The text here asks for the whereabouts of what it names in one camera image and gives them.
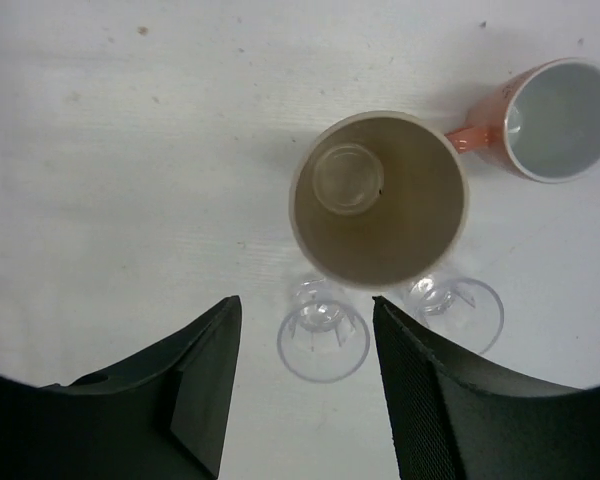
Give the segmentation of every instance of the clear plastic cup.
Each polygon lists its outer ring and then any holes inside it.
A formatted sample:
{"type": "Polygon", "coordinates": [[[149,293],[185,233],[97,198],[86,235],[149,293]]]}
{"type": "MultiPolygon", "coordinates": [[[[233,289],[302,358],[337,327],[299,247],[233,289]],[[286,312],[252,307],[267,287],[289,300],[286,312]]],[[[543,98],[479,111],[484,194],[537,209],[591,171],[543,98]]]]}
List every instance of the clear plastic cup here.
{"type": "Polygon", "coordinates": [[[278,354],[292,373],[316,383],[342,380],[364,363],[370,341],[342,287],[318,274],[294,282],[278,331],[278,354]]]}
{"type": "Polygon", "coordinates": [[[496,291],[447,265],[400,288],[405,311],[430,330],[484,355],[504,327],[504,305],[496,291]]]}

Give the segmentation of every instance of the beige mug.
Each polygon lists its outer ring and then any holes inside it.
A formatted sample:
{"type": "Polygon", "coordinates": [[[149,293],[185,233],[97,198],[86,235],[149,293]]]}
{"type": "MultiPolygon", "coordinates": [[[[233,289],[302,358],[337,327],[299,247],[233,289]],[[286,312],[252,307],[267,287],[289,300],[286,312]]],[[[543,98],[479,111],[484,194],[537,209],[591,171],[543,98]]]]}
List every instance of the beige mug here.
{"type": "Polygon", "coordinates": [[[289,213],[300,249],[325,276],[382,289],[436,266],[462,231],[468,197],[444,135],[377,111],[316,139],[296,171],[289,213]]]}

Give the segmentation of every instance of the white table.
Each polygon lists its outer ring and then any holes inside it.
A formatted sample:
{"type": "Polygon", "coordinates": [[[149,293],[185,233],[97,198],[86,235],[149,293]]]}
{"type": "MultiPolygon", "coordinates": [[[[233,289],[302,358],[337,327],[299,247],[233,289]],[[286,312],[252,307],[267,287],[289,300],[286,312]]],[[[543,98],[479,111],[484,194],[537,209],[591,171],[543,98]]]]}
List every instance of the white table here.
{"type": "MultiPolygon", "coordinates": [[[[375,351],[326,386],[278,359],[291,172],[342,117],[448,129],[565,56],[600,62],[600,0],[0,1],[0,372],[68,383],[237,293],[221,477],[397,478],[375,351]]],[[[600,168],[547,186],[463,162],[455,258],[506,311],[488,357],[599,384],[600,168]]]]}

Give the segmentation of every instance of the mug handle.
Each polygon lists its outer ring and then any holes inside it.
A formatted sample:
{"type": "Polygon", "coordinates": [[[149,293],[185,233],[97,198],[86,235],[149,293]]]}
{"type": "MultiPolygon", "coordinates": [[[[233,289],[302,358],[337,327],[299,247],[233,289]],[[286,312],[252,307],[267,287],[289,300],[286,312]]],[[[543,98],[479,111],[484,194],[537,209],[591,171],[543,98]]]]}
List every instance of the mug handle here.
{"type": "Polygon", "coordinates": [[[491,144],[489,127],[460,127],[445,135],[458,153],[466,153],[491,144]]]}

